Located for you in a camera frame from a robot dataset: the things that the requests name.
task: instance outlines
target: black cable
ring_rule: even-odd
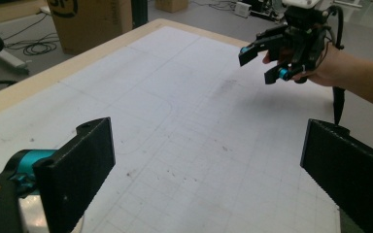
[[[342,39],[342,32],[344,30],[344,13],[342,11],[342,8],[339,6],[330,6],[328,8],[330,10],[330,13],[335,15],[338,14],[338,30],[337,30],[337,40],[335,42],[335,47],[339,50],[342,50],[344,46],[341,45],[341,39]]]
[[[38,21],[36,21],[36,22],[32,23],[31,25],[29,25],[29,26],[25,27],[24,29],[22,29],[22,30],[18,31],[18,32],[17,32],[17,33],[15,33],[14,35],[12,35],[12,36],[9,36],[9,37],[7,37],[7,38],[4,38],[4,39],[2,39],[2,40],[6,41],[6,40],[8,40],[8,39],[10,39],[10,38],[13,38],[13,37],[15,37],[16,35],[18,35],[18,34],[20,34],[20,33],[24,32],[24,31],[26,31],[27,29],[31,28],[32,26],[34,26],[34,25],[36,25],[36,24],[40,23],[40,22],[41,22],[42,20],[44,20],[44,19],[45,19],[46,17],[47,17],[47,14],[44,14],[44,16],[43,16],[43,17],[42,17],[41,19],[39,19]]]
[[[57,42],[59,42],[56,33],[50,33],[38,40],[19,41],[5,46],[9,50],[23,50],[23,54],[27,56],[41,55],[56,50]]]
[[[321,60],[318,62],[316,69],[318,69],[320,67],[321,63],[326,58],[326,55],[328,54],[328,47],[329,47],[330,43],[331,43],[331,41],[327,41],[326,42],[325,52],[323,53],[323,56],[322,56]]]
[[[233,11],[235,4],[236,4],[233,1],[217,1],[217,3],[206,3],[206,4],[191,1],[191,3],[194,3],[199,6],[209,6],[210,8],[214,8],[219,11]]]
[[[331,6],[329,7],[329,10],[333,15],[338,13],[338,31],[335,48],[342,50],[344,48],[344,46],[341,45],[342,31],[344,29],[344,13],[342,11],[342,8],[339,6]],[[334,123],[338,125],[344,109],[345,89],[334,86],[332,88],[332,95],[334,99],[334,102],[332,104],[334,109]]]

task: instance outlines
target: white robot part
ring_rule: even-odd
[[[311,9],[315,7],[320,1],[321,0],[283,0],[283,3],[288,6]]]

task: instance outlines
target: finger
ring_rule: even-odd
[[[309,78],[309,80],[312,81],[313,83],[320,84],[323,86],[334,86],[334,83],[332,80],[323,79],[318,76],[312,76]]]
[[[292,76],[292,80],[299,81],[300,79],[302,79],[304,77],[311,77],[311,76],[314,76],[314,75],[315,75],[315,72],[313,72],[313,71],[301,72],[301,73],[298,73],[298,74]]]
[[[281,48],[280,49],[281,55],[293,55],[293,49],[290,48]]]
[[[271,59],[269,58],[269,52],[267,52],[264,58],[262,59],[262,63],[268,64],[269,62],[271,62]]]

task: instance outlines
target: cable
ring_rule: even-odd
[[[328,8],[330,13],[336,15],[338,13],[338,31],[337,31],[337,40],[335,42],[335,47],[339,50],[342,50],[344,46],[341,45],[342,32],[344,30],[344,13],[342,8],[339,6],[330,6]]]
[[[50,33],[38,40],[19,41],[5,46],[9,50],[23,50],[27,56],[41,55],[56,50],[56,43],[59,42],[56,33]]]
[[[14,35],[12,35],[12,36],[9,36],[9,37],[7,37],[7,38],[4,38],[4,39],[2,39],[2,40],[6,41],[6,40],[8,40],[8,39],[10,39],[10,38],[13,38],[13,37],[15,37],[16,35],[18,35],[18,34],[20,34],[20,33],[24,32],[24,31],[26,31],[27,29],[31,28],[32,26],[34,26],[34,25],[36,25],[36,24],[40,23],[40,22],[41,22],[42,20],[44,20],[44,19],[45,19],[46,17],[47,17],[47,14],[44,14],[44,16],[43,16],[43,17],[42,17],[41,19],[39,19],[38,21],[36,21],[36,22],[32,23],[31,25],[29,25],[29,26],[25,27],[24,29],[22,29],[22,30],[18,31],[18,32],[17,32],[17,33],[15,33]]]
[[[197,3],[195,1],[191,1],[191,3],[194,3],[199,6],[209,6],[210,8],[214,8],[219,11],[234,11],[236,2],[234,1],[216,1],[217,3]]]
[[[329,43],[331,43],[331,41],[326,42],[325,52],[323,53],[323,56],[322,56],[321,60],[318,62],[315,69],[318,69],[320,67],[321,63],[323,62],[323,60],[326,58],[326,55],[328,54]]]

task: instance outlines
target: electronic equipment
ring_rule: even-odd
[[[272,7],[273,0],[243,0],[242,3],[251,6],[250,15],[270,21],[280,21],[279,14]]]
[[[250,9],[251,5],[237,2],[237,4],[235,5],[234,14],[240,17],[248,17],[250,15]]]
[[[71,232],[114,165],[108,117],[78,126],[59,150],[17,152],[0,174],[0,232],[29,232],[18,199],[37,194],[49,231]]]
[[[287,24],[268,29],[256,35],[256,40],[239,52],[240,65],[244,66],[258,56],[260,51],[268,50],[271,61],[279,59],[282,48],[293,50],[293,57],[279,63],[265,73],[265,83],[275,83],[277,79],[290,80],[294,75],[313,71],[324,60],[322,52],[328,43],[332,43],[341,50],[343,32],[343,12],[338,6],[330,6],[320,11],[314,8],[318,0],[287,0],[288,8],[285,11]],[[327,20],[330,16],[338,15],[338,32],[335,38],[332,28]],[[302,78],[297,83],[305,83],[307,78]],[[336,124],[342,115],[344,107],[344,89],[333,88],[334,94],[334,121]]]
[[[310,119],[301,167],[357,226],[373,233],[372,148],[347,128]]]

